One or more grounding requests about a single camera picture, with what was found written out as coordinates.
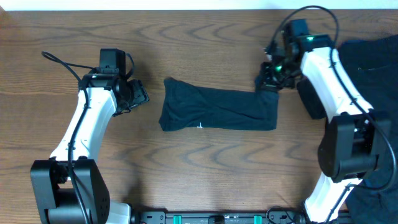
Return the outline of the dark teal t-shirt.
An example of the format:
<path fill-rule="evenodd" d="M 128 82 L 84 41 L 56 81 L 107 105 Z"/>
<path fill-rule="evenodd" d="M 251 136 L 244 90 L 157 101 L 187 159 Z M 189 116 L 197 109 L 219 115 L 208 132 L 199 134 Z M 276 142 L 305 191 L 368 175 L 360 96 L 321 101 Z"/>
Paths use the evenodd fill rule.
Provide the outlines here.
<path fill-rule="evenodd" d="M 221 128 L 271 131 L 277 127 L 279 95 L 272 91 L 222 90 L 167 78 L 159 119 L 163 131 Z"/>

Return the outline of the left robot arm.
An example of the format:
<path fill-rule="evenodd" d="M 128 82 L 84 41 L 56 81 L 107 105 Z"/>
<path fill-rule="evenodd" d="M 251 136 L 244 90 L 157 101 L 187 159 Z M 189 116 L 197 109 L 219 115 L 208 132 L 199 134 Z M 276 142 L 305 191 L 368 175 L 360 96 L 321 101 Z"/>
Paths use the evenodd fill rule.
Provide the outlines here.
<path fill-rule="evenodd" d="M 140 80 L 99 73 L 82 78 L 64 137 L 48 159 L 30 169 L 42 223 L 138 221 L 129 204 L 111 200 L 97 161 L 109 120 L 148 101 Z"/>

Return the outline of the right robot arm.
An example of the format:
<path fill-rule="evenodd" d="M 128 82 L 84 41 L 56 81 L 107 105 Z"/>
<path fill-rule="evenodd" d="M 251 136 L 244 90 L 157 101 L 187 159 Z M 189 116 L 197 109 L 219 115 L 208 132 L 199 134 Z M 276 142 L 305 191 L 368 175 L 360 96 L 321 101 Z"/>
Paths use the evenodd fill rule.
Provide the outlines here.
<path fill-rule="evenodd" d="M 284 37 L 283 48 L 271 42 L 264 51 L 269 60 L 262 64 L 259 87 L 281 90 L 302 75 L 328 121 L 318 147 L 322 172 L 295 222 L 333 223 L 352 190 L 389 189 L 397 177 L 396 168 L 381 186 L 362 182 L 380 168 L 385 152 L 393 152 L 387 135 L 391 119 L 385 111 L 375 110 L 354 86 L 329 36 Z"/>

